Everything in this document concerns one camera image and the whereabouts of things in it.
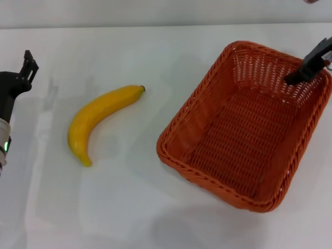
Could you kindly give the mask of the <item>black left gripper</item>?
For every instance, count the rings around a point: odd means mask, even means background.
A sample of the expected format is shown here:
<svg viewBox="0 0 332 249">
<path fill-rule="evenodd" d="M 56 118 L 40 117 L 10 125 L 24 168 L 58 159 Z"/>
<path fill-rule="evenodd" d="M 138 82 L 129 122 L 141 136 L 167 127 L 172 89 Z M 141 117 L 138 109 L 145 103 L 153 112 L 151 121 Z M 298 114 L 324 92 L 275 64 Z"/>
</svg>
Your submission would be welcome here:
<svg viewBox="0 0 332 249">
<path fill-rule="evenodd" d="M 17 96 L 32 88 L 32 81 L 39 69 L 29 50 L 24 53 L 23 66 L 20 72 L 25 72 L 25 78 L 18 73 L 1 72 L 1 119 L 10 123 L 13 106 Z"/>
</svg>

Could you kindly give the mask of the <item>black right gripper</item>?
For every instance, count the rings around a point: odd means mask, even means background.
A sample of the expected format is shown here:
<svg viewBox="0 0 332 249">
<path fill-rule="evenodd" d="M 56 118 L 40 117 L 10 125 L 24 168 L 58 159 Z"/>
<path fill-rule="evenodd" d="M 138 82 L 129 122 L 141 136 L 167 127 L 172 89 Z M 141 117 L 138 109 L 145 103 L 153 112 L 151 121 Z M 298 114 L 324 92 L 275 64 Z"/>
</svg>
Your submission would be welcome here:
<svg viewBox="0 0 332 249">
<path fill-rule="evenodd" d="M 288 85 L 310 81 L 324 67 L 331 64 L 331 37 L 324 38 L 305 56 L 302 66 L 285 76 Z"/>
</svg>

